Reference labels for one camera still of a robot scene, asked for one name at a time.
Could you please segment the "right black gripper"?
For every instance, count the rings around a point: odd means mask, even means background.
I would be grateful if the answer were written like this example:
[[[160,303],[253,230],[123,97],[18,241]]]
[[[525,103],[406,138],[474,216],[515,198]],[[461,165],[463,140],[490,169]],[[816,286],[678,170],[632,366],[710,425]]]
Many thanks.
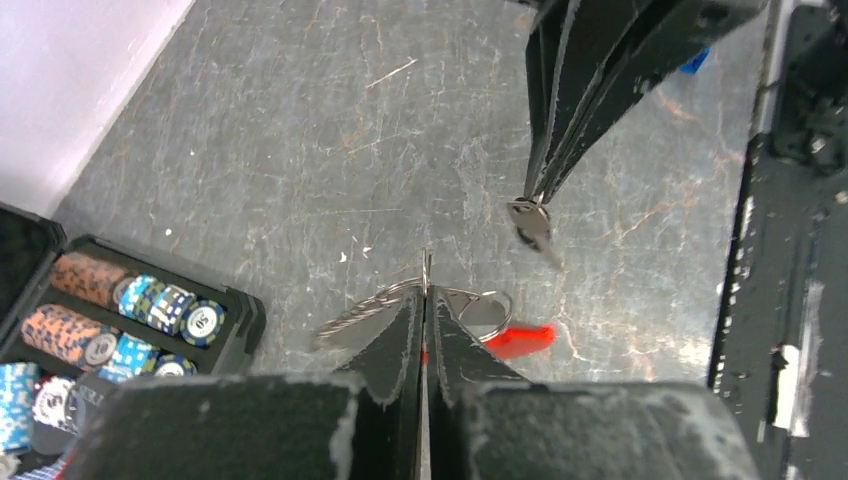
[[[587,150],[669,74],[763,1],[510,0],[538,8],[525,48],[531,149],[523,195],[551,199]]]

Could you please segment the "black-headed silver key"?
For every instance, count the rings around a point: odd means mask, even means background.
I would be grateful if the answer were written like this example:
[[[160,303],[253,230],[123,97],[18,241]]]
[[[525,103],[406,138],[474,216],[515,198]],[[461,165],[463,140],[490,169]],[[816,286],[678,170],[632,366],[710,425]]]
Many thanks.
[[[551,243],[551,221],[543,204],[544,198],[543,193],[530,198],[518,197],[507,203],[507,211],[519,240],[539,253],[552,269],[561,271],[563,261]]]

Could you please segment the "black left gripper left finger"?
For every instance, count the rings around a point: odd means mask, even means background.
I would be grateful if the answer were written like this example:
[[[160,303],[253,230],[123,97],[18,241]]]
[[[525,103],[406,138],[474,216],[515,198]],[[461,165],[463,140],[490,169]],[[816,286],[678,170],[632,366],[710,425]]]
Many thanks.
[[[145,377],[105,398],[66,479],[416,479],[424,297],[327,373]]]

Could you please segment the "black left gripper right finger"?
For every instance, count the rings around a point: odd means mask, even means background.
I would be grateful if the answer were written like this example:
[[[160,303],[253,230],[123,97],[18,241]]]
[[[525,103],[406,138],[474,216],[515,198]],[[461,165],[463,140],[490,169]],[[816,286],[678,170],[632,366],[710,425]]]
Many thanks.
[[[681,382],[527,380],[426,300],[431,473],[436,479],[755,479],[729,408]]]

